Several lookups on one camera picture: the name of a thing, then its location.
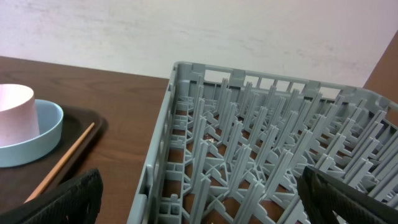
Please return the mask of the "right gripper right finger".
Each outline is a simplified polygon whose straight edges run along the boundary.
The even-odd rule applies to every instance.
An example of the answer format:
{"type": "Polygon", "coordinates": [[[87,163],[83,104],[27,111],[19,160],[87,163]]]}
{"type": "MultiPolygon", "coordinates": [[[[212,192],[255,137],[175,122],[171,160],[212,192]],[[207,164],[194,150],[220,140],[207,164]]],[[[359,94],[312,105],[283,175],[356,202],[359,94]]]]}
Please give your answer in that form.
{"type": "Polygon", "coordinates": [[[306,166],[298,178],[298,195],[311,223],[394,224],[397,210],[350,187],[336,178],[306,166]]]}

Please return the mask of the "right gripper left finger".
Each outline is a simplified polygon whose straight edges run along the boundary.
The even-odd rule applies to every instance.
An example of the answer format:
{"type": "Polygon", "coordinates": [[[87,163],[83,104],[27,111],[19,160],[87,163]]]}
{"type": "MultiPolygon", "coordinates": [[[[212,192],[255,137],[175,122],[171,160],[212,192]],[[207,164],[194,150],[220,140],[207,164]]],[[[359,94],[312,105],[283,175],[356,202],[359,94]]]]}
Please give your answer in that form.
{"type": "Polygon", "coordinates": [[[1,224],[95,223],[101,210],[103,180],[90,169],[57,188],[1,215],[1,224]]]}

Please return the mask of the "light blue small bowl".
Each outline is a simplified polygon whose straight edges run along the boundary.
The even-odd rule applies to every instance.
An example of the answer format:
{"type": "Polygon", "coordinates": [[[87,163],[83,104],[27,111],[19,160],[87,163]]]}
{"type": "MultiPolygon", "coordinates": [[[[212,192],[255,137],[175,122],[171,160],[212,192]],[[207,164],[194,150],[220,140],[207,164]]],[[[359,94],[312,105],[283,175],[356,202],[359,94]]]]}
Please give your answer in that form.
{"type": "Polygon", "coordinates": [[[50,153],[62,136],[64,112],[51,101],[35,100],[40,134],[30,140],[1,147],[1,168],[36,161],[50,153]]]}

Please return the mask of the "pink cup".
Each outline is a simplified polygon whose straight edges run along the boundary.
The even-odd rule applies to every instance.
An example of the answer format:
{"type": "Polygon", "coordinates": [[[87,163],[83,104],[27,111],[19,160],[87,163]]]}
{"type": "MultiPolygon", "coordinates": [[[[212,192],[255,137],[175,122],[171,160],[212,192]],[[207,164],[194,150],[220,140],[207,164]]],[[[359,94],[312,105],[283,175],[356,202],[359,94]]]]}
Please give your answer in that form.
{"type": "Polygon", "coordinates": [[[39,135],[35,95],[20,84],[1,84],[1,147],[39,135]]]}

